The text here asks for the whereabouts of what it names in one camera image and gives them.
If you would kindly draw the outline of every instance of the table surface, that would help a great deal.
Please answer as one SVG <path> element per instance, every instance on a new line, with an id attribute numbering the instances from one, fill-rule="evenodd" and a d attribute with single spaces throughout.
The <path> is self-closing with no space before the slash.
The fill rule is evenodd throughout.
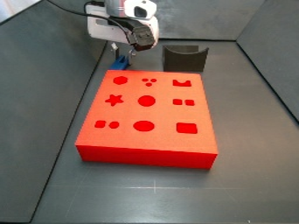
<path id="1" fill-rule="evenodd" d="M 210 48 L 202 78 L 220 146 L 213 169 L 81 161 L 75 141 L 114 61 L 107 48 L 33 222 L 298 222 L 299 129 L 277 94 L 236 42 L 162 40 L 129 69 L 163 71 L 163 45 Z"/>

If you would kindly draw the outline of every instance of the gray wall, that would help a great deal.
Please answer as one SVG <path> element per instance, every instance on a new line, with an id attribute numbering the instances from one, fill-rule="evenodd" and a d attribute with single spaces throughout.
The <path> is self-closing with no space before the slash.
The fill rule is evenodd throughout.
<path id="1" fill-rule="evenodd" d="M 163 39 L 237 40 L 265 0 L 154 0 Z"/>
<path id="2" fill-rule="evenodd" d="M 42 0 L 2 0 L 0 23 Z"/>
<path id="3" fill-rule="evenodd" d="M 34 216 L 105 44 L 46 1 L 0 26 L 0 222 Z"/>
<path id="4" fill-rule="evenodd" d="M 268 0 L 238 43 L 299 120 L 299 1 Z"/>

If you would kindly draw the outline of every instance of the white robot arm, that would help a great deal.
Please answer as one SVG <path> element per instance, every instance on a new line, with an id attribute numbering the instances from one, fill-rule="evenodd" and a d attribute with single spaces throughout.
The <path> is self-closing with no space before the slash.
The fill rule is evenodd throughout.
<path id="1" fill-rule="evenodd" d="M 86 4 L 86 12 L 115 21 L 111 23 L 99 17 L 89 17 L 89 33 L 93 38 L 130 44 L 137 51 L 155 47 L 159 25 L 154 2 L 150 0 L 91 1 Z"/>

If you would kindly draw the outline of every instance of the shape sorter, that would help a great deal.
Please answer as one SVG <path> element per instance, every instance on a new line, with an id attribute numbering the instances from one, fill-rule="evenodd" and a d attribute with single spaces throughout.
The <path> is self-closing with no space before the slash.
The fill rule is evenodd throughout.
<path id="1" fill-rule="evenodd" d="M 107 71 L 77 147 L 85 161 L 210 169 L 218 145 L 202 77 Z"/>

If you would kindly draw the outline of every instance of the cable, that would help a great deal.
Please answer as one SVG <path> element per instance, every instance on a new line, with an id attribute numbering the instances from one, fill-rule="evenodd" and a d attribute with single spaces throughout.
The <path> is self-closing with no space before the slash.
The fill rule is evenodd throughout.
<path id="1" fill-rule="evenodd" d="M 93 14 L 89 14 L 89 13 L 82 13 L 82 12 L 78 12 L 78 11 L 75 11 L 75 10 L 69 10 L 69 9 L 63 8 L 62 6 L 59 6 L 54 1 L 51 1 L 51 0 L 47 0 L 47 1 L 49 1 L 51 4 L 54 4 L 58 8 L 61 8 L 62 10 L 65 10 L 65 11 L 73 13 L 73 14 L 77 14 L 77 15 L 83 16 L 83 17 L 93 17 L 93 18 L 102 18 L 102 19 L 106 19 L 109 22 L 111 22 L 113 24 L 115 24 L 115 25 L 122 29 L 122 31 L 123 31 L 125 34 L 126 34 L 127 42 L 130 43 L 130 37 L 129 37 L 130 33 L 129 33 L 129 31 L 126 30 L 125 26 L 123 26 L 118 21 L 115 21 L 114 19 L 111 19 L 111 18 L 109 18 L 109 17 L 102 17 L 102 16 L 99 16 L 99 15 L 93 15 Z"/>

